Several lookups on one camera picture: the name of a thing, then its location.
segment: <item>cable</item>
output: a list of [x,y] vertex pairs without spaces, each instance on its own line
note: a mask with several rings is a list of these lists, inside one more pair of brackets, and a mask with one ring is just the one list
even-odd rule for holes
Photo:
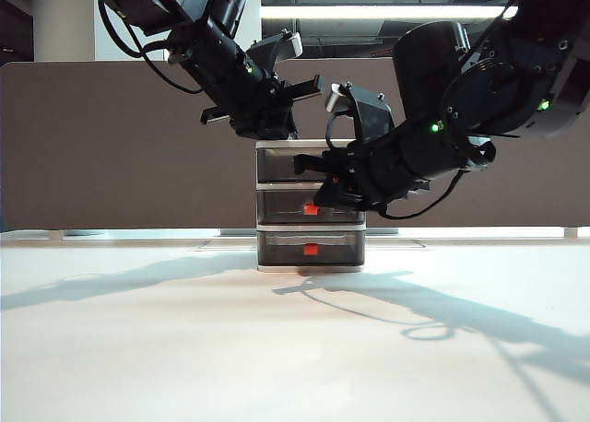
[[141,52],[134,51],[129,46],[127,46],[127,44],[125,44],[123,40],[121,40],[121,37],[119,37],[119,34],[117,34],[117,31],[112,26],[111,20],[109,19],[109,14],[107,14],[106,6],[104,5],[104,1],[102,0],[99,0],[99,13],[100,19],[102,20],[102,24],[109,33],[112,42],[114,42],[119,49],[121,49],[124,53],[131,56],[132,58],[141,58]]
[[419,217],[421,215],[424,215],[426,212],[428,212],[429,210],[434,208],[436,205],[438,205],[442,201],[444,201],[453,192],[456,185],[459,183],[461,178],[463,178],[463,175],[465,175],[466,173],[469,173],[469,172],[466,170],[458,171],[457,174],[453,177],[453,180],[451,181],[451,183],[449,184],[449,187],[446,189],[446,192],[444,192],[439,199],[434,201],[432,204],[430,204],[428,207],[424,208],[423,210],[420,210],[418,213],[414,213],[412,215],[407,215],[406,217],[392,217],[391,215],[387,215],[387,205],[385,205],[381,210],[379,210],[379,215],[381,217],[384,217],[385,219],[391,219],[391,220],[412,219],[414,217]]
[[136,52],[133,49],[131,49],[127,44],[125,44],[125,42],[121,39],[121,37],[119,37],[119,34],[115,30],[114,26],[111,23],[111,20],[109,19],[109,15],[107,14],[106,6],[104,5],[104,2],[102,0],[99,0],[99,12],[100,12],[100,19],[102,19],[102,24],[104,24],[104,27],[107,30],[107,32],[109,33],[109,35],[111,36],[112,41],[124,53],[126,53],[127,55],[129,55],[133,58],[143,58],[144,61],[149,66],[149,68],[152,69],[156,73],[156,75],[158,75],[161,79],[163,79],[166,83],[168,83],[173,88],[177,88],[178,90],[185,92],[185,93],[189,93],[191,95],[197,95],[197,94],[203,92],[203,89],[201,89],[201,88],[192,90],[190,88],[186,88],[184,86],[181,86],[178,83],[175,83],[174,81],[169,79],[167,76],[165,76],[156,67],[156,65],[149,59],[148,53],[154,52],[157,50],[161,50],[161,49],[169,49],[170,47],[174,47],[175,44],[173,44],[169,41],[161,40],[161,41],[153,41],[153,42],[146,44],[145,46],[142,46],[141,42],[139,42],[139,39],[136,36],[136,33],[133,31],[133,28],[125,20],[123,20],[123,24],[127,28],[129,35],[131,35],[131,39],[133,40],[134,44],[136,45],[136,48],[139,50],[139,52]]
[[163,72],[161,70],[159,70],[155,64],[152,63],[152,61],[148,58],[148,55],[146,52],[144,52],[144,48],[141,46],[141,43],[139,42],[139,40],[137,39],[136,33],[133,31],[133,28],[131,26],[129,26],[129,24],[124,21],[125,27],[127,28],[127,31],[129,32],[129,35],[131,35],[131,38],[133,39],[133,42],[136,44],[137,49],[139,49],[139,51],[141,52],[141,56],[143,57],[144,61],[147,63],[147,65],[149,66],[149,68],[151,70],[153,70],[157,76],[159,76],[160,78],[162,78],[166,83],[168,83],[169,85],[171,85],[173,88],[177,88],[179,90],[181,90],[184,93],[189,93],[191,95],[197,95],[201,92],[203,92],[203,89],[198,88],[196,90],[192,90],[190,88],[186,88],[184,86],[181,86],[178,83],[175,83],[174,81],[172,81],[171,79],[169,79],[167,76],[165,76],[163,74]]
[[485,41],[488,38],[488,36],[495,29],[495,27],[498,25],[498,23],[500,23],[500,21],[503,20],[504,15],[508,11],[508,9],[510,9],[514,5],[514,3],[516,3],[516,1],[517,0],[508,0],[503,11],[496,18],[493,19],[493,21],[490,23],[489,26],[486,27],[486,29],[483,31],[481,36],[475,42],[475,44],[473,44],[473,46],[471,46],[469,51],[467,51],[467,53],[465,55],[463,55],[463,58],[461,58],[461,60],[459,61],[458,65],[455,69],[454,75],[459,75],[461,73],[461,69],[466,64],[466,62],[469,60],[469,58],[471,58],[473,56],[473,54],[476,52],[476,50],[479,49],[481,44],[483,44],[483,41]]

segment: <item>green indicator light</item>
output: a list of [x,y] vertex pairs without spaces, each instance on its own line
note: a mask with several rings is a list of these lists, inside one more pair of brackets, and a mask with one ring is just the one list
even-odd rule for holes
[[434,134],[438,134],[442,129],[444,129],[444,124],[442,121],[431,124],[431,132]]
[[551,101],[542,100],[537,107],[537,111],[548,111],[550,107],[551,107]]

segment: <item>black robotic arm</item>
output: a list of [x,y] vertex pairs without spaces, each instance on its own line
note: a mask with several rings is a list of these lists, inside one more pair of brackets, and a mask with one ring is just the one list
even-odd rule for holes
[[244,52],[234,41],[246,0],[100,0],[107,27],[104,4],[121,17],[127,28],[137,26],[147,35],[171,30],[166,41],[142,46],[143,52],[129,52],[121,40],[109,32],[133,56],[152,49],[166,48],[169,62],[179,64],[217,104],[203,113],[201,121],[211,123],[230,118],[240,136],[254,139],[297,137],[292,120],[294,100],[322,92],[322,79],[291,86],[274,72],[276,61],[302,53],[299,34],[283,31],[255,43]]
[[[439,204],[472,170],[496,157],[493,136],[552,135],[590,103],[590,0],[511,0],[473,47],[457,23],[423,25],[394,47],[406,120],[395,126],[384,96],[351,83],[333,85],[321,158],[296,158],[298,172],[326,173],[320,206],[417,217]],[[356,141],[334,147],[332,123],[354,120]],[[394,200],[428,190],[456,172],[441,198],[416,214],[387,213]]]

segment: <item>drawer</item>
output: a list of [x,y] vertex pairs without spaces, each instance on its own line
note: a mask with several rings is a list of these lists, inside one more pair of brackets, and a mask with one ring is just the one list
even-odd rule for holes
[[261,266],[359,266],[365,231],[258,231]]
[[[336,140],[338,147],[345,147],[351,140]],[[322,182],[325,174],[307,170],[295,174],[294,157],[299,154],[321,157],[327,150],[325,140],[260,141],[256,144],[256,174],[258,182]]]
[[363,224],[364,212],[342,208],[318,207],[313,197],[321,184],[289,189],[287,184],[256,192],[258,224]]

